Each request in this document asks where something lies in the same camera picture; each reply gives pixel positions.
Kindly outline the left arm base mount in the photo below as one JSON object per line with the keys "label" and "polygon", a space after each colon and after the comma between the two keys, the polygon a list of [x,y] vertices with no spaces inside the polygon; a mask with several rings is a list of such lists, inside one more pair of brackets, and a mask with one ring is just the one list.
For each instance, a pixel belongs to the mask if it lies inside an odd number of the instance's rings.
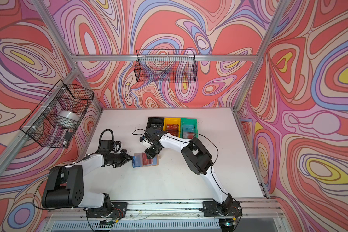
{"label": "left arm base mount", "polygon": [[87,218],[112,218],[121,219],[126,216],[127,202],[112,202],[104,204],[101,208],[87,210]]}

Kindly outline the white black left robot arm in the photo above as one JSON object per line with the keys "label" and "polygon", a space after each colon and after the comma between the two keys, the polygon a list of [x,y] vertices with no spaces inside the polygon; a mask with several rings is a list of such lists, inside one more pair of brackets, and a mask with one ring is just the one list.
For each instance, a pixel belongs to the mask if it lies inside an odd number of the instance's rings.
{"label": "white black left robot arm", "polygon": [[94,193],[84,189],[84,177],[92,171],[112,166],[120,168],[133,160],[126,150],[120,153],[87,155],[81,161],[51,169],[42,196],[42,207],[48,210],[86,208],[111,212],[113,206],[107,193]]}

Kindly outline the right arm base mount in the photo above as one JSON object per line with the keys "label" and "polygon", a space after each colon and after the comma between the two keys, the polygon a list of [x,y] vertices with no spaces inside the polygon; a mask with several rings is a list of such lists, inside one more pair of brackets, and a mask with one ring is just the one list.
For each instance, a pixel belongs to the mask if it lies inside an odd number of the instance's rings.
{"label": "right arm base mount", "polygon": [[243,211],[239,201],[232,201],[230,204],[220,204],[215,201],[202,202],[203,207],[199,210],[205,217],[241,217]]}

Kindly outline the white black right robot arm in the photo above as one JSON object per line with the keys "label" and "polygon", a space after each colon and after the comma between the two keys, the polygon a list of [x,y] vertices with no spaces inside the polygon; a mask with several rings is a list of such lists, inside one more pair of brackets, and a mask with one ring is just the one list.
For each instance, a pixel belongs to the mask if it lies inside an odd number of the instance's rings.
{"label": "white black right robot arm", "polygon": [[146,132],[139,141],[146,147],[145,154],[150,159],[158,156],[163,149],[171,149],[181,153],[189,169],[201,176],[213,191],[215,211],[224,216],[228,214],[234,199],[220,183],[213,171],[212,155],[198,138],[183,139],[162,131],[153,134]]}

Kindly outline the blue VIP credit card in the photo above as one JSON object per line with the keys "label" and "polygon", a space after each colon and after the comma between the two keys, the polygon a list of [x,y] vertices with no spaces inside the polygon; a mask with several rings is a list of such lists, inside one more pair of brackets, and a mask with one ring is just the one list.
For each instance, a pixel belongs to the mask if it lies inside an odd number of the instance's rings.
{"label": "blue VIP credit card", "polygon": [[133,156],[132,157],[132,167],[138,168],[143,166],[143,158],[141,155]]}

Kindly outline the tan leather card holder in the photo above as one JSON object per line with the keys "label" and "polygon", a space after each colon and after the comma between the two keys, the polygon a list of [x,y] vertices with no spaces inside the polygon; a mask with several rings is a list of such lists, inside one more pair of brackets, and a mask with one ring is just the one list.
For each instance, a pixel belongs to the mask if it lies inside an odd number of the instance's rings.
{"label": "tan leather card holder", "polygon": [[151,167],[158,166],[158,158],[149,159],[146,153],[135,153],[132,157],[132,167],[141,168],[141,167]]}

